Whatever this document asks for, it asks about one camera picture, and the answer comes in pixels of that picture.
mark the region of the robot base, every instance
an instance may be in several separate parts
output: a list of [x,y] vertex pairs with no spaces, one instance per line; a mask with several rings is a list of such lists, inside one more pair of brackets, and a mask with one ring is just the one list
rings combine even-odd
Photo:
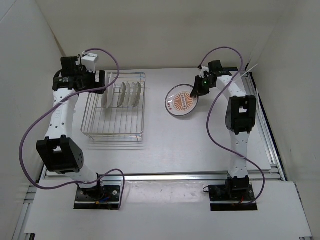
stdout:
[[101,199],[109,197],[107,201],[96,204],[101,199],[93,199],[83,194],[81,188],[77,188],[73,209],[91,209],[91,210],[117,210],[119,208],[120,186],[107,185],[102,187],[104,195]]
[[251,184],[246,192],[233,198],[228,194],[226,185],[209,185],[208,188],[211,212],[258,210],[255,202],[246,204],[246,202],[255,199],[255,193]]

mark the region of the white wall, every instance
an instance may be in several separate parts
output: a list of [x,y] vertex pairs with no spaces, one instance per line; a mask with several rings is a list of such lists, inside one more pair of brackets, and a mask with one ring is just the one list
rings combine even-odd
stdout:
[[[37,0],[67,56],[100,47],[122,69],[197,67],[216,47],[256,61],[291,0]],[[211,60],[239,66],[230,50]],[[115,68],[102,56],[99,63]]]
[[289,180],[320,239],[320,1],[288,6],[254,71]]
[[[60,52],[36,2],[12,4],[10,0],[0,4],[0,238],[8,240],[29,187],[19,164],[20,140],[52,105],[53,75],[61,67]],[[36,141],[43,139],[48,122],[34,129],[24,147],[25,163],[33,177],[42,166]]]

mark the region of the metal dish rack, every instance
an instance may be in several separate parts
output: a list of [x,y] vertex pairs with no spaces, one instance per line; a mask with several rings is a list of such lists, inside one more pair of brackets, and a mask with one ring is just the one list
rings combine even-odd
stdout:
[[[122,83],[141,84],[139,104],[118,107]],[[122,72],[114,83],[112,105],[101,108],[102,96],[89,93],[82,120],[81,132],[93,140],[114,142],[141,142],[145,120],[146,74]]]

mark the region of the orange sunburst pattern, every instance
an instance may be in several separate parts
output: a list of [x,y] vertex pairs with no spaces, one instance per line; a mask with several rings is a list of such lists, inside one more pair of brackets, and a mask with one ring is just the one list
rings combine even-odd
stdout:
[[180,112],[188,110],[193,103],[194,99],[190,97],[190,93],[186,91],[177,94],[173,100],[174,108]]

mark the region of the plate with orange design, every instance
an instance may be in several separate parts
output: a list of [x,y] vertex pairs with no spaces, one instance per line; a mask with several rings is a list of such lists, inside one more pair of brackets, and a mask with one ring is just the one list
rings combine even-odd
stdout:
[[198,104],[198,97],[190,97],[194,87],[181,84],[172,88],[165,97],[165,108],[173,116],[185,116],[191,113]]

